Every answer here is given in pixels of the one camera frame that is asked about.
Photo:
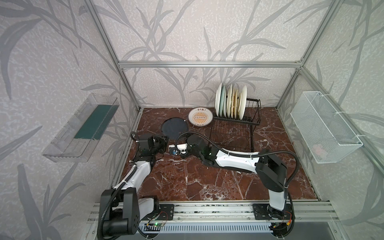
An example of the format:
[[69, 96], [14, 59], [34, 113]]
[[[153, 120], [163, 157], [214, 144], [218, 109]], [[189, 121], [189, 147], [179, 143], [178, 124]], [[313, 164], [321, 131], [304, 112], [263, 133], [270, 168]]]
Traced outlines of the orange sunburst plate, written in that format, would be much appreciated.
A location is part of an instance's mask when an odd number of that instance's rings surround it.
[[211, 110], [203, 107], [194, 108], [189, 112], [188, 120], [196, 127], [205, 127], [213, 121]]
[[227, 104], [226, 104], [227, 118], [231, 117], [232, 94], [233, 94], [233, 85], [230, 84], [228, 89], [227, 89]]

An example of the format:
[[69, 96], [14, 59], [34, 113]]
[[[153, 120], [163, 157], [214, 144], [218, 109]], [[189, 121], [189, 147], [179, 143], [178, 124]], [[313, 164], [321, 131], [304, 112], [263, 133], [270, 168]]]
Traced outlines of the black round plate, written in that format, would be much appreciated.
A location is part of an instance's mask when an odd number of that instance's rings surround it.
[[169, 140], [175, 141], [181, 133], [189, 130], [188, 123], [182, 118], [170, 118], [163, 122], [161, 131]]

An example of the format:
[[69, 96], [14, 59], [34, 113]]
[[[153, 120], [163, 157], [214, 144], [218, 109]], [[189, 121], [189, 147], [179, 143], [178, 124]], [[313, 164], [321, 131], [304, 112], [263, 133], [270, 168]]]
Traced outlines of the white plate black emblem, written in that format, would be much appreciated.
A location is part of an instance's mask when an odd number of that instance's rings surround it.
[[239, 111], [238, 111], [240, 120], [244, 118], [244, 114], [246, 110], [247, 94], [248, 94], [247, 86], [244, 86], [240, 95], [240, 105], [239, 105]]

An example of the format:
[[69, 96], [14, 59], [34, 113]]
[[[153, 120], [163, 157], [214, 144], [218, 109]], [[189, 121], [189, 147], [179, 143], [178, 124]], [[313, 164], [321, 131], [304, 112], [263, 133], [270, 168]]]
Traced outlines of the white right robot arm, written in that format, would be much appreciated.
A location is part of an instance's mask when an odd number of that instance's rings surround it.
[[[204, 165], [235, 172], [256, 174], [269, 191], [268, 215], [284, 217], [286, 204], [293, 205], [288, 190], [291, 181], [298, 173], [301, 163], [298, 156], [290, 151], [236, 152], [221, 148], [206, 136], [192, 131], [180, 134], [169, 152], [185, 159], [195, 156]], [[288, 175], [288, 168], [278, 157], [279, 154], [291, 155], [295, 159], [295, 169]]]

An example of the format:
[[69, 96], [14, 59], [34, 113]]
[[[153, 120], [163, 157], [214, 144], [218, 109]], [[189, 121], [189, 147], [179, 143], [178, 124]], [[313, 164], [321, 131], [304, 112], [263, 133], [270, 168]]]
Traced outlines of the orange woven bamboo plate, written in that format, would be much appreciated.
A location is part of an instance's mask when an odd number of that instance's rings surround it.
[[233, 91], [233, 119], [236, 119], [237, 118], [237, 114], [238, 114], [238, 89], [237, 88], [234, 88], [234, 91]]

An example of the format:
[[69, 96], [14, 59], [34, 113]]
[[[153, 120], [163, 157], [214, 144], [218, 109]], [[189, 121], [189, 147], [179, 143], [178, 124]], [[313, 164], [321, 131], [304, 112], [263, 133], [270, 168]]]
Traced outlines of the yellow woven plate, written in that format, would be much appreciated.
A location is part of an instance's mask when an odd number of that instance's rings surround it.
[[240, 104], [241, 104], [241, 91], [238, 90], [238, 95], [237, 95], [237, 108], [236, 108], [236, 119], [239, 119], [239, 118], [240, 118], [240, 115], [239, 115]]

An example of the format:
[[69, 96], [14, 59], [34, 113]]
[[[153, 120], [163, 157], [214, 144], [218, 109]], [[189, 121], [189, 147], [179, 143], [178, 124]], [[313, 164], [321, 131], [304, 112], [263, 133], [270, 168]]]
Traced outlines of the clear acrylic wall shelf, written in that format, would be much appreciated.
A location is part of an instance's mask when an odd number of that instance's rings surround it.
[[119, 106], [117, 97], [89, 94], [42, 155], [55, 163], [86, 163]]

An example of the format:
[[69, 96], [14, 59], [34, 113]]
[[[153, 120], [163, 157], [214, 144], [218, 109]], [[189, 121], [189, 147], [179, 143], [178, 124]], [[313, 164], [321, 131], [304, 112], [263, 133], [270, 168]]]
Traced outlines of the white mesh wall basket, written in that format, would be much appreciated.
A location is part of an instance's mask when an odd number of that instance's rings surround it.
[[318, 164], [333, 164], [363, 146], [329, 100], [319, 91], [302, 92], [291, 117]]

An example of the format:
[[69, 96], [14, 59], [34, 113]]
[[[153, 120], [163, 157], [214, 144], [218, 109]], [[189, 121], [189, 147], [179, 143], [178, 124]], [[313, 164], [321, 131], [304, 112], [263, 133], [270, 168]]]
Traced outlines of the green rim lettered plate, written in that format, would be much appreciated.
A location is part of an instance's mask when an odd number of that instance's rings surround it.
[[219, 113], [220, 113], [221, 92], [222, 92], [222, 83], [220, 83], [217, 89], [216, 98], [215, 98], [215, 112], [217, 117], [219, 116]]

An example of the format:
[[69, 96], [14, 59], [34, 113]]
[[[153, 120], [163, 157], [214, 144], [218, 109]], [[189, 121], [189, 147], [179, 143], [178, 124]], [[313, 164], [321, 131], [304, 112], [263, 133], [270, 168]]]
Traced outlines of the cream floral plate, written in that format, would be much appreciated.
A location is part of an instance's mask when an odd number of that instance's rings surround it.
[[230, 118], [233, 119], [234, 117], [234, 101], [235, 101], [235, 87], [232, 88], [232, 96], [231, 96], [231, 105], [230, 105]]

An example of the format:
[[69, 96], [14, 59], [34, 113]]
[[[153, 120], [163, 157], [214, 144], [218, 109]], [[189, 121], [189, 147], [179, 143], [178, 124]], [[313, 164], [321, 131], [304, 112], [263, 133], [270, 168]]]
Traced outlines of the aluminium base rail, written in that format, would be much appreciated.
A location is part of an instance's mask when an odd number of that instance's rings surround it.
[[[287, 222], [292, 219], [287, 203], [283, 217], [270, 217], [265, 201], [161, 202], [165, 207], [158, 218], [168, 223], [250, 223]], [[296, 222], [339, 222], [330, 202], [294, 201]]]

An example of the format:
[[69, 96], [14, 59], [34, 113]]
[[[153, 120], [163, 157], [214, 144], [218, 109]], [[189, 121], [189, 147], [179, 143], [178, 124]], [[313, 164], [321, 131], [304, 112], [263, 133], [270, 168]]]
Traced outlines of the orange sunburst plate front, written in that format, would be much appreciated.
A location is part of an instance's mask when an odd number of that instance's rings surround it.
[[230, 84], [228, 89], [227, 89], [227, 104], [226, 104], [227, 118], [231, 117], [232, 94], [233, 94], [233, 85]]

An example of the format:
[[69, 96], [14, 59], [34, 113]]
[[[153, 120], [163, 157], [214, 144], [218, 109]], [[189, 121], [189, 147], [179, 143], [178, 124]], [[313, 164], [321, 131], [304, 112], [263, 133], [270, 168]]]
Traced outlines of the mint green flower plate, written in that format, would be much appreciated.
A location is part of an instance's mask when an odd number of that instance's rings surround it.
[[219, 105], [219, 117], [224, 117], [226, 103], [226, 84], [222, 84]]

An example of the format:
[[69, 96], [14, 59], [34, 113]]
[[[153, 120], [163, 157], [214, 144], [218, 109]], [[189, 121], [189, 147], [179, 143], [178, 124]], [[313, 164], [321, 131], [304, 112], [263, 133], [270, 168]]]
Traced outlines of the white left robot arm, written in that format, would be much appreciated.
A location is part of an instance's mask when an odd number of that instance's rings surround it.
[[120, 183], [101, 195], [98, 240], [116, 240], [136, 232], [151, 239], [152, 235], [144, 234], [140, 229], [140, 222], [145, 217], [153, 219], [161, 214], [158, 198], [152, 196], [139, 199], [138, 190], [153, 170], [156, 155], [166, 152], [169, 137], [151, 134], [139, 136], [136, 132], [131, 132], [130, 137], [137, 143], [133, 166]]

